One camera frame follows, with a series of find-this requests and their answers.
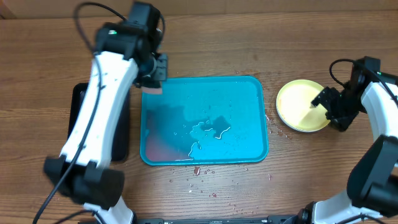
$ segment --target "blue tray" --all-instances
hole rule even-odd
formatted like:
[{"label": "blue tray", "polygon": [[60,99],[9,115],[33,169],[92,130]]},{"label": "blue tray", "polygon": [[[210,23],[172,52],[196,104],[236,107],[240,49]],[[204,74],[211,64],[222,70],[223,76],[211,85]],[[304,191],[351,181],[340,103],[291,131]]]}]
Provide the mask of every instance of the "blue tray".
[{"label": "blue tray", "polygon": [[267,156],[256,78],[170,78],[162,88],[162,95],[142,94],[140,153],[147,164],[232,164]]}]

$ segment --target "wood grain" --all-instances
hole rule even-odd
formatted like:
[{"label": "wood grain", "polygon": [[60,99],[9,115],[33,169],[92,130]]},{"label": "wood grain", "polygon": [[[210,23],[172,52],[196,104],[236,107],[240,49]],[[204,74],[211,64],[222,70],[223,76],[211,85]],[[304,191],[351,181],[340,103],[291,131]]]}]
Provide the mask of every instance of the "wood grain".
[{"label": "wood grain", "polygon": [[[192,166],[145,165],[139,156],[141,94],[133,89],[130,156],[112,168],[124,171],[123,197],[139,217],[296,214],[346,187],[373,141],[366,115],[345,133],[330,128],[298,133],[277,117],[275,96],[283,84],[299,78],[337,86],[328,66],[338,58],[377,57],[383,71],[398,74],[397,11],[166,19],[161,51],[169,55],[170,77],[254,75],[261,81],[271,119],[270,149],[258,164],[201,166],[215,172],[207,175],[194,176]],[[82,23],[93,37],[103,22],[116,20],[96,17]],[[88,80],[90,55],[71,19],[3,20],[0,27],[0,223],[30,223],[52,188],[43,162],[65,143],[72,89]],[[347,80],[350,66],[337,65],[337,78]],[[217,198],[209,197],[213,193]],[[56,195],[41,223],[79,207]]]},{"label": "wood grain", "polygon": [[[0,0],[18,19],[69,18],[85,0]],[[163,15],[226,14],[254,12],[378,11],[398,9],[396,0],[141,0],[153,4]],[[96,0],[128,15],[131,0]],[[87,7],[83,17],[112,16],[111,12]]]}]

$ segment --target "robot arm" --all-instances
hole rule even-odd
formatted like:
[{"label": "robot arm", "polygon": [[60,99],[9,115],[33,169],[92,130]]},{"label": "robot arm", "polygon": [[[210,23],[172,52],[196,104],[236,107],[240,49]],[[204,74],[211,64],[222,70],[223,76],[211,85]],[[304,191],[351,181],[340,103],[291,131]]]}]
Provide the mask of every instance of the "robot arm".
[{"label": "robot arm", "polygon": [[[379,60],[365,57],[359,61],[376,67],[373,69],[391,92],[398,95],[397,79],[379,72]],[[312,104],[322,104],[328,110],[326,117],[340,131],[348,128],[358,111],[366,112],[374,144],[351,172],[347,190],[310,204],[300,211],[297,223],[356,223],[363,219],[361,214],[370,218],[398,214],[398,178],[391,176],[398,161],[398,107],[382,83],[365,77],[365,72],[354,66],[345,90],[339,93],[326,87]]]},{"label": "robot arm", "polygon": [[[160,18],[152,5],[135,2],[127,21],[107,22],[97,31],[97,56],[76,123],[60,157],[46,158],[44,164],[44,172],[54,185],[72,167],[57,190],[95,211],[102,224],[131,224],[135,218],[121,197],[124,174],[109,169],[109,165],[116,126],[131,85],[160,88],[160,82],[167,79],[167,56],[156,52],[163,36],[157,29]],[[72,163],[86,127],[89,131],[83,149]]]}]

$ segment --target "yellow plate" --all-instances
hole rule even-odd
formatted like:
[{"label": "yellow plate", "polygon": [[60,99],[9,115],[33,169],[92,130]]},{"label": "yellow plate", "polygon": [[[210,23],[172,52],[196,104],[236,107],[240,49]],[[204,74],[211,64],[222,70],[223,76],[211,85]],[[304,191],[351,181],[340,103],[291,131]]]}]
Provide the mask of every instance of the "yellow plate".
[{"label": "yellow plate", "polygon": [[302,132],[314,132],[324,128],[326,109],[322,105],[311,108],[311,101],[323,87],[310,80],[294,80],[284,85],[276,98],[279,117],[289,127]]}]

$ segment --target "wooden table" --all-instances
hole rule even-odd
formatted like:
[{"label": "wooden table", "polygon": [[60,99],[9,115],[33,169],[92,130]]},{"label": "wooden table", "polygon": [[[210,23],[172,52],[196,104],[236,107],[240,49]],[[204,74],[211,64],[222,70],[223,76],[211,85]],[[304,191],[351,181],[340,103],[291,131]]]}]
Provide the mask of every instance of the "wooden table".
[{"label": "wooden table", "polygon": [[[116,20],[82,23],[92,37],[103,22]],[[42,172],[44,159],[65,143],[72,89],[88,81],[90,54],[71,19],[3,20],[0,28],[0,223],[30,223],[53,187]],[[298,133],[277,117],[275,96],[299,78],[338,86],[328,74],[338,58],[377,57],[383,71],[398,74],[397,37],[397,11],[168,17],[161,51],[169,55],[170,77],[260,79],[269,154],[258,164],[201,166],[214,173],[199,176],[193,166],[148,166],[139,155],[141,94],[133,89],[130,156],[111,166],[126,175],[126,203],[141,218],[264,217],[296,214],[341,192],[373,142],[367,116],[360,114],[345,133]],[[350,70],[337,65],[337,78],[348,80]],[[57,194],[40,222],[79,209]]]}]

